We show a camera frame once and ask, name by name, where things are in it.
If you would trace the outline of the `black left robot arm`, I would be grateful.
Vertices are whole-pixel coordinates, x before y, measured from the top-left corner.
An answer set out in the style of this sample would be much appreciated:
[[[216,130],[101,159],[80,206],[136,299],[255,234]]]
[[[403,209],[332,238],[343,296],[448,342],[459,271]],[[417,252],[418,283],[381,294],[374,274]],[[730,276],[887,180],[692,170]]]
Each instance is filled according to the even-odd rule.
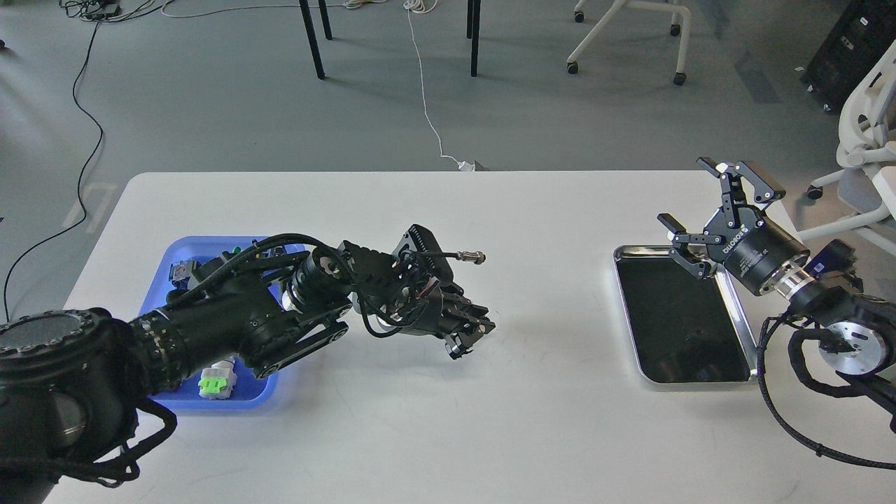
[[[454,283],[446,252],[413,225],[390,253],[277,234],[192,269],[186,289],[131,321],[101,307],[2,325],[2,501],[41,503],[69,477],[116,487],[176,430],[154,401],[236,356],[256,379],[304,358],[361,315],[369,334],[432,335],[460,358],[495,325]]]

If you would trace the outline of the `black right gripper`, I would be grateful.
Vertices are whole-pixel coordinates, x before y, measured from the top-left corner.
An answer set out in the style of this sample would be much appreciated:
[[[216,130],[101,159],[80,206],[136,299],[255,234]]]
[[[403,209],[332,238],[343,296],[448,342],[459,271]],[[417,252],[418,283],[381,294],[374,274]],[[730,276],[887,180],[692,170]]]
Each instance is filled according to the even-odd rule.
[[[753,295],[770,293],[774,272],[787,263],[803,267],[809,261],[809,249],[761,211],[739,209],[783,199],[784,186],[749,162],[731,164],[698,157],[696,163],[720,180],[721,207],[704,228],[708,234],[688,233],[671,214],[658,214],[658,221],[671,233],[668,254],[694,278],[713,278],[720,263]],[[710,260],[695,255],[691,245],[707,246]]]

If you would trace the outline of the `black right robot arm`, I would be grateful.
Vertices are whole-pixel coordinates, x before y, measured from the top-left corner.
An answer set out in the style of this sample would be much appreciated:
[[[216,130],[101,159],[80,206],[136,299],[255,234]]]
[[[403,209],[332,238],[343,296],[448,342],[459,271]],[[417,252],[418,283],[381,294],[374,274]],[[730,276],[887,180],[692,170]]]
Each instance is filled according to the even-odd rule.
[[[723,270],[755,296],[774,291],[784,297],[787,309],[766,318],[759,332],[757,373],[765,405],[783,430],[816,456],[892,471],[893,463],[830,449],[787,423],[766,384],[765,355],[775,331],[790,326],[788,360],[807,389],[829,398],[868,398],[893,414],[894,385],[883,373],[894,365],[894,304],[864,293],[852,249],[842,241],[829,243],[833,261],[824,272],[813,269],[809,249],[766,213],[786,191],[764,170],[710,157],[698,157],[697,163],[719,181],[721,204],[698,234],[672,215],[659,214],[669,231],[670,258],[692,277],[708,279]]]

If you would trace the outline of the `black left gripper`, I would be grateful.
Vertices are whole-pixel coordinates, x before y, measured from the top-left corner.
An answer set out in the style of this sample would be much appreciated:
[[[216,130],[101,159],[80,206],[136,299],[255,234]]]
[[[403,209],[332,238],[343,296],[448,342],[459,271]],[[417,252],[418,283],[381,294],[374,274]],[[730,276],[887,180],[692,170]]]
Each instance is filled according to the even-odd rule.
[[[434,336],[452,360],[496,328],[489,310],[471,302],[454,283],[438,280],[391,286],[381,300],[381,336]]]

